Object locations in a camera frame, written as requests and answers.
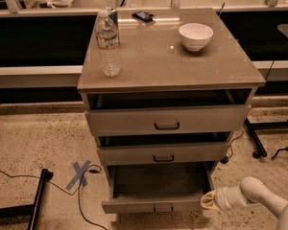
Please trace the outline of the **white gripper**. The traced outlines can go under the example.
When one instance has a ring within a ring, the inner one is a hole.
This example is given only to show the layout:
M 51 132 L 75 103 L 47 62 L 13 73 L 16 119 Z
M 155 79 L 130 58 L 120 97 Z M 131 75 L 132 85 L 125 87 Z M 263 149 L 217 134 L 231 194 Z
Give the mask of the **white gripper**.
M 216 191 L 210 191 L 201 198 L 201 206 L 207 210 L 231 210 L 235 208 L 243 208 L 247 206 L 247 198 L 242 194 L 240 186 L 223 187 Z

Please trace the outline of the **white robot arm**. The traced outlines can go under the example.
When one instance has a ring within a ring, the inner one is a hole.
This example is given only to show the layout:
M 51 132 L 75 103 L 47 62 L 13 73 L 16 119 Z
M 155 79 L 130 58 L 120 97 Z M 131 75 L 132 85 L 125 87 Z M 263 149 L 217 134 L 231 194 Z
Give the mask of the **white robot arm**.
M 202 196 L 201 206 L 208 210 L 265 206 L 277 219 L 276 230 L 288 230 L 288 200 L 272 193 L 259 179 L 248 176 L 233 187 L 222 187 Z

